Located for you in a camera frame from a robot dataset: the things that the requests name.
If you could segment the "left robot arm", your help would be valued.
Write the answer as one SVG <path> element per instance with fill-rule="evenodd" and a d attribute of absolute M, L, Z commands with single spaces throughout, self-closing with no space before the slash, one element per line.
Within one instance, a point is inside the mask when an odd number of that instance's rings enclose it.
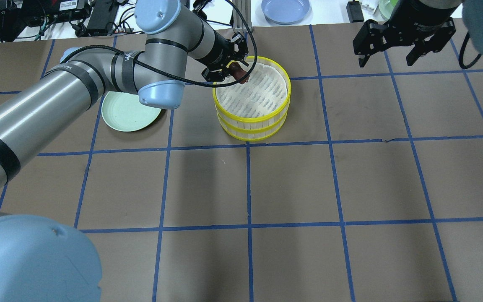
<path fill-rule="evenodd" d="M 246 83 L 255 69 L 243 34 L 218 34 L 181 0 L 138 0 L 145 50 L 71 48 L 39 80 L 0 105 L 0 187 L 109 91 L 148 107 L 180 107 L 187 83 Z M 92 241 L 49 218 L 0 213 L 0 302 L 99 302 L 102 268 Z"/>

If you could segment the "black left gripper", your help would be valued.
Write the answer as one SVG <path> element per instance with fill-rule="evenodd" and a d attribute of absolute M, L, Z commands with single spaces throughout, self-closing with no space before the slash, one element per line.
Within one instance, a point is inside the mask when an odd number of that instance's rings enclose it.
<path fill-rule="evenodd" d="M 202 64 L 206 69 L 202 72 L 205 82 L 223 82 L 231 76 L 228 70 L 230 63 L 237 61 L 239 64 L 248 66 L 247 56 L 249 46 L 247 39 L 241 33 L 235 33 L 231 39 L 226 39 L 218 33 L 210 52 L 202 58 Z"/>

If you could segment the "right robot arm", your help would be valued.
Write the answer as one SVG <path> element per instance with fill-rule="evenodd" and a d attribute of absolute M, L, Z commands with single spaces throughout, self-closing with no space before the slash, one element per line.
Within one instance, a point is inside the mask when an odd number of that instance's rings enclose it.
<path fill-rule="evenodd" d="M 372 55 L 392 47 L 412 49 L 408 66 L 428 53 L 440 52 L 456 32 L 452 14 L 462 6 L 467 29 L 460 48 L 460 68 L 469 69 L 483 57 L 483 0 L 399 0 L 385 23 L 364 22 L 353 40 L 360 67 Z"/>

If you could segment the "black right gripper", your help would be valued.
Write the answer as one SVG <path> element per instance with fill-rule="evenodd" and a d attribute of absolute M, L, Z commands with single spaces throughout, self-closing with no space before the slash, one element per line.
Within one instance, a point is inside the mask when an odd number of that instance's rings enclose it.
<path fill-rule="evenodd" d="M 399 0 L 385 23 L 368 20 L 357 32 L 353 48 L 359 67 L 391 47 L 413 45 L 406 56 L 409 67 L 428 53 L 438 53 L 456 32 L 451 17 L 456 9 L 455 0 Z"/>

